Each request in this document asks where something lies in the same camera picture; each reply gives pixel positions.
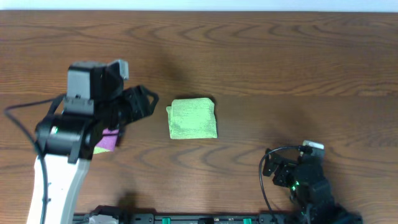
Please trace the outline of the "green microfiber cloth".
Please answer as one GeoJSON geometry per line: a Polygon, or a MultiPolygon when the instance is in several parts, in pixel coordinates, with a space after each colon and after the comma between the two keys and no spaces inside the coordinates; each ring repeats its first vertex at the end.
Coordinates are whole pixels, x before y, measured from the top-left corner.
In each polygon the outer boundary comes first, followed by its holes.
{"type": "Polygon", "coordinates": [[[216,139],[215,104],[209,98],[173,100],[166,107],[171,139],[216,139]]]}

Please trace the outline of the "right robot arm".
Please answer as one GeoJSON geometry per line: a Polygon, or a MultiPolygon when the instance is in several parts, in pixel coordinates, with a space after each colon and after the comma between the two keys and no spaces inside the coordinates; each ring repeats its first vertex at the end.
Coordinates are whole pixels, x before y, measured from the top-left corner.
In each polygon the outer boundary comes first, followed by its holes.
{"type": "Polygon", "coordinates": [[[290,200],[300,210],[287,215],[284,223],[360,224],[361,215],[350,213],[335,202],[331,184],[324,175],[325,152],[315,146],[282,146],[267,149],[259,163],[259,183],[271,222],[278,223],[264,188],[264,176],[273,184],[290,190],[290,200]]]}

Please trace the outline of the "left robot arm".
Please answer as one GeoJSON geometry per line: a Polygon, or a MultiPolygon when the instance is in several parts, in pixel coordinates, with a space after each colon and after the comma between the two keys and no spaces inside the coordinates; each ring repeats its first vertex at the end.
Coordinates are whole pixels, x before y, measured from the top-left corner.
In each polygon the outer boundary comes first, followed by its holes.
{"type": "Polygon", "coordinates": [[[67,92],[52,101],[35,128],[39,148],[28,223],[71,223],[95,146],[104,130],[119,131],[153,114],[157,94],[142,85],[125,88],[128,63],[75,62],[67,92]]]}

